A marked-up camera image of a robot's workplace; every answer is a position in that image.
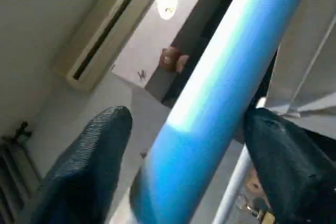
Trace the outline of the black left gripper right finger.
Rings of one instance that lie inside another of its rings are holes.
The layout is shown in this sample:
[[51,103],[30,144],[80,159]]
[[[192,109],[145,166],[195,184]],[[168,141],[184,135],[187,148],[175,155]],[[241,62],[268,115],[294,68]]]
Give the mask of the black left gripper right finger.
[[244,139],[278,223],[335,223],[335,163],[304,129],[250,109]]

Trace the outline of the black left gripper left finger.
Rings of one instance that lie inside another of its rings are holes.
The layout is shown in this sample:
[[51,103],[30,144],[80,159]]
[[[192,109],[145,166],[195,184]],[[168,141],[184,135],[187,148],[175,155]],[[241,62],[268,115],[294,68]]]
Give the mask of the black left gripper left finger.
[[57,158],[30,206],[31,223],[104,223],[132,130],[128,108],[107,108]]

